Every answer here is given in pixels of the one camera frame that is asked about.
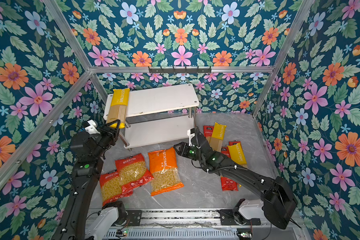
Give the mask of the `yellow spaghetti pack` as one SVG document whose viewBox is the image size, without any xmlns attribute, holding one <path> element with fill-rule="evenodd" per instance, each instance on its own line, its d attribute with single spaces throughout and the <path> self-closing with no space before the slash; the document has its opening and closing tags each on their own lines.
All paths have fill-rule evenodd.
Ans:
<svg viewBox="0 0 360 240">
<path fill-rule="evenodd" d="M 215 123 L 212 135 L 209 141 L 210 147 L 217 152 L 221 152 L 225 137 L 226 125 Z"/>
<path fill-rule="evenodd" d="M 243 148 L 242 148 L 241 144 L 237 144 L 237 145 L 234 145 L 234 146 L 228 146 L 228 149 L 229 149 L 229 152 L 230 152 L 231 159 L 235 163 L 237 163 L 237 164 L 239 164 L 239 165 L 241 165 L 242 167 L 245 167 L 245 168 L 248 167 L 247 160 L 246 160 L 246 157 L 244 155 Z"/>
<path fill-rule="evenodd" d="M 127 109 L 129 103 L 130 89 L 116 89 L 107 98 L 105 109 L 106 124 L 121 120 L 120 129 L 126 127 Z"/>
</svg>

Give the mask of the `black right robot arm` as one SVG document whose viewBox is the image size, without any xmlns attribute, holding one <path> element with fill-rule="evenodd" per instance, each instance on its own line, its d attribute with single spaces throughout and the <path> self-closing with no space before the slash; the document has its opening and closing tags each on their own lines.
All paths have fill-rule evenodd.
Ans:
<svg viewBox="0 0 360 240">
<path fill-rule="evenodd" d="M 294 222 L 293 214 L 298 202 L 285 179 L 260 175 L 213 150 L 199 128 L 188 130 L 188 136 L 187 143 L 174 145 L 179 156 L 198 162 L 199 168 L 208 174 L 229 178 L 250 190 L 259 197 L 263 203 L 260 209 L 275 227 L 284 230 Z"/>
</svg>

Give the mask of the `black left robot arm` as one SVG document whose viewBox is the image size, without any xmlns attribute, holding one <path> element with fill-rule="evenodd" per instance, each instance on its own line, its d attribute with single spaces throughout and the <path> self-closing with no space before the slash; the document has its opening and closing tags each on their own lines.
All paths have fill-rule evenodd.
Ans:
<svg viewBox="0 0 360 240">
<path fill-rule="evenodd" d="M 70 195 L 53 240 L 101 240 L 112 226 L 127 223 L 128 214 L 123 202 L 102 207 L 96 220 L 86 228 L 91 199 L 100 180 L 103 158 L 119 138 L 121 121 L 116 120 L 99 128 L 88 125 L 72 137 L 71 150 L 76 162 L 71 174 Z"/>
</svg>

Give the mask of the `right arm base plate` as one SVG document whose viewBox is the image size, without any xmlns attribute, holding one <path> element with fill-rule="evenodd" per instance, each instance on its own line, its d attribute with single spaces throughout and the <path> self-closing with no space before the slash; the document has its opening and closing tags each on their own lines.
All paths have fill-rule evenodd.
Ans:
<svg viewBox="0 0 360 240">
<path fill-rule="evenodd" d="M 245 219 L 239 212 L 230 209 L 218 210 L 223 226 L 260 226 L 260 219 Z"/>
</svg>

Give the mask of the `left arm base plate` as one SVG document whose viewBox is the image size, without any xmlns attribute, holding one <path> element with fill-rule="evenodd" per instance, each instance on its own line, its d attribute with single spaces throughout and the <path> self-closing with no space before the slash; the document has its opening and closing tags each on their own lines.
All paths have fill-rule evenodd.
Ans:
<svg viewBox="0 0 360 240">
<path fill-rule="evenodd" d="M 118 220 L 113 223 L 112 227 L 137 227 L 140 226 L 142 220 L 142 210 L 126 210 Z"/>
</svg>

